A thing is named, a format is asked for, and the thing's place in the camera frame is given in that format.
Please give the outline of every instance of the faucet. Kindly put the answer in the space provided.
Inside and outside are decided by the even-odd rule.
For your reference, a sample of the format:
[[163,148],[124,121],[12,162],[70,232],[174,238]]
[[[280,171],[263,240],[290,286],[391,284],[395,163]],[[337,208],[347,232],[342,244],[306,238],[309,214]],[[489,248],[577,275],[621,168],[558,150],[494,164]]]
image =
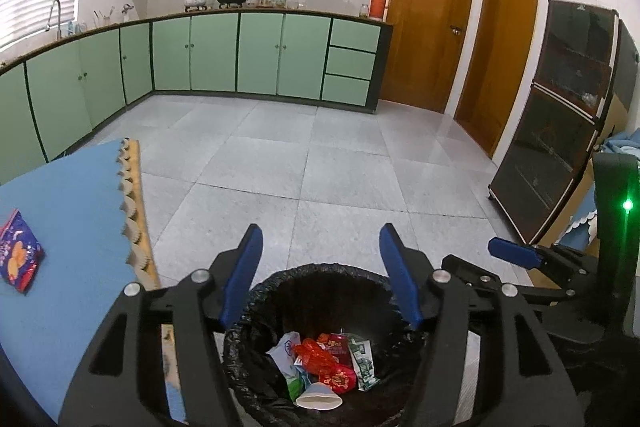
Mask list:
[[45,29],[48,32],[51,29],[51,16],[53,15],[53,7],[58,3],[58,31],[56,32],[56,40],[59,41],[62,38],[62,29],[60,29],[62,19],[62,6],[60,6],[60,0],[53,0],[51,3],[51,11],[49,12],[49,20],[47,21],[47,27]]

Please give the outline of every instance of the blue gripper pad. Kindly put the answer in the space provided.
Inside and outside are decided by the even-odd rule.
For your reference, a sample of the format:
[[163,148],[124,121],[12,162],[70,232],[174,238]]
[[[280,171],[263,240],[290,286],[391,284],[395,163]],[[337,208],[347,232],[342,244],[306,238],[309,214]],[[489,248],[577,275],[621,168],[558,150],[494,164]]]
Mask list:
[[404,263],[403,251],[404,244],[398,232],[392,224],[387,223],[380,230],[380,255],[402,318],[411,324],[412,328],[417,329],[424,317],[420,311],[418,286]]
[[522,266],[527,270],[539,268],[542,264],[535,248],[523,247],[516,243],[512,243],[511,241],[507,241],[506,239],[494,237],[489,241],[487,248],[489,249],[489,253],[492,257],[497,257],[498,259],[507,261],[507,263]]
[[225,285],[224,304],[220,312],[220,323],[225,328],[230,327],[242,314],[262,257],[262,245],[262,230],[257,225],[251,225],[234,252],[237,256],[236,265]]

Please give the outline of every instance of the tiled floor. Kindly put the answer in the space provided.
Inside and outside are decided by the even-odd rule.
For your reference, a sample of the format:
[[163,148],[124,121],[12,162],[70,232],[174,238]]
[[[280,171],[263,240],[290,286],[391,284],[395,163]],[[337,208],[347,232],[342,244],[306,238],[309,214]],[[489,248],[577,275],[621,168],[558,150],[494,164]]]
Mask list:
[[143,196],[158,271],[174,284],[264,232],[254,282],[306,263],[385,274],[391,222],[434,266],[456,254],[530,284],[486,244],[511,231],[486,186],[495,165],[448,116],[380,102],[377,115],[239,98],[153,96],[93,142],[141,143]]

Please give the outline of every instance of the kitchen countertop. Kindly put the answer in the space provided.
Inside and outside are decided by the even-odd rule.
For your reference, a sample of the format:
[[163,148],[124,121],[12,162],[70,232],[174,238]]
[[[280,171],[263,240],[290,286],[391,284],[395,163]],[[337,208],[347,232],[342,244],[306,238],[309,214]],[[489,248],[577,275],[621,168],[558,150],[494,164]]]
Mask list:
[[3,71],[6,71],[22,62],[24,62],[25,60],[29,60],[30,58],[35,57],[36,55],[40,55],[41,53],[44,53],[46,51],[49,51],[53,48],[57,48],[58,46],[62,46],[63,44],[67,44],[68,42],[73,42],[73,41],[77,41],[78,39],[81,39],[83,37],[87,37],[90,35],[95,35],[98,33],[102,33],[102,32],[107,32],[110,30],[115,30],[117,28],[124,28],[126,26],[133,26],[136,24],[144,24],[144,23],[149,23],[149,22],[158,22],[158,21],[164,21],[164,20],[168,20],[168,19],[179,19],[179,18],[183,18],[183,17],[197,17],[199,15],[212,15],[212,14],[218,14],[218,13],[283,13],[283,14],[287,14],[287,13],[291,13],[291,14],[300,14],[300,15],[315,15],[315,16],[325,16],[325,17],[332,17],[332,18],[338,18],[338,19],[344,19],[344,20],[351,20],[354,22],[360,22],[360,23],[364,23],[364,24],[371,24],[373,26],[391,26],[391,24],[387,23],[387,22],[382,22],[382,21],[377,21],[377,20],[372,20],[372,19],[362,19],[360,17],[356,17],[356,16],[352,16],[352,15],[345,15],[342,13],[332,13],[332,12],[325,12],[325,11],[316,11],[316,10],[299,10],[299,9],[290,9],[290,8],[229,8],[229,9],[209,9],[209,10],[203,10],[203,11],[198,11],[198,12],[189,12],[189,13],[184,13],[184,12],[180,12],[180,13],[173,13],[173,14],[169,14],[169,15],[163,15],[160,17],[152,17],[149,19],[138,19],[135,21],[129,21],[129,22],[124,22],[124,23],[117,23],[117,24],[111,24],[109,26],[104,26],[101,28],[94,28],[88,31],[85,31],[84,33],[81,33],[79,35],[72,35],[70,37],[64,37],[61,40],[57,41],[57,42],[52,42],[51,44],[47,44],[45,46],[41,46],[33,51],[30,51],[27,54],[21,55],[19,57],[15,57],[13,60],[9,61],[6,63],[5,66],[0,66],[0,73],[2,73]]

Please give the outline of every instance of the cup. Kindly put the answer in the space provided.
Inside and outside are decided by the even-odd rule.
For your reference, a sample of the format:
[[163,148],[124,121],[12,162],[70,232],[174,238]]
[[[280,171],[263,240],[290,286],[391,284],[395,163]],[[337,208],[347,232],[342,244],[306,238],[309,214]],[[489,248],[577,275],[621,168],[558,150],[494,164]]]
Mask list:
[[303,409],[330,411],[340,407],[342,399],[328,385],[317,382],[298,397],[296,405]]

